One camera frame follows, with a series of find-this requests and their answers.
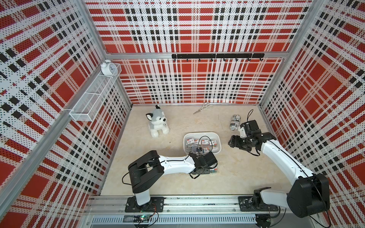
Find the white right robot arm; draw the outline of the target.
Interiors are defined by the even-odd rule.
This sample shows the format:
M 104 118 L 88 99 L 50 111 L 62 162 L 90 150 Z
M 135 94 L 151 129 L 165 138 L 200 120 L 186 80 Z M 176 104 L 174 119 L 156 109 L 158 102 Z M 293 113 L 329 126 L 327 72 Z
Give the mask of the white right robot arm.
M 262 205 L 289 208 L 299 218 L 329 211 L 328 179 L 323 174 L 315 174 L 297 161 L 271 133 L 259 133 L 245 138 L 233 135 L 228 145 L 248 153 L 252 149 L 262 152 L 291 183 L 289 192 L 275 191 L 270 187 L 256 189 L 252 200 L 256 208 Z

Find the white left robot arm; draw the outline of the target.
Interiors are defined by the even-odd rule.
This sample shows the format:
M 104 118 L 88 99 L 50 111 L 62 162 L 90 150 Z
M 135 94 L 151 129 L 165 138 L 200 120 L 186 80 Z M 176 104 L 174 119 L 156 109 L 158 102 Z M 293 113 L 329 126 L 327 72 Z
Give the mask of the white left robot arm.
M 128 166 L 132 192 L 138 206 L 151 202 L 149 189 L 164 175 L 185 173 L 192 179 L 209 174 L 218 161 L 212 152 L 203 155 L 189 153 L 183 157 L 166 157 L 150 151 Z

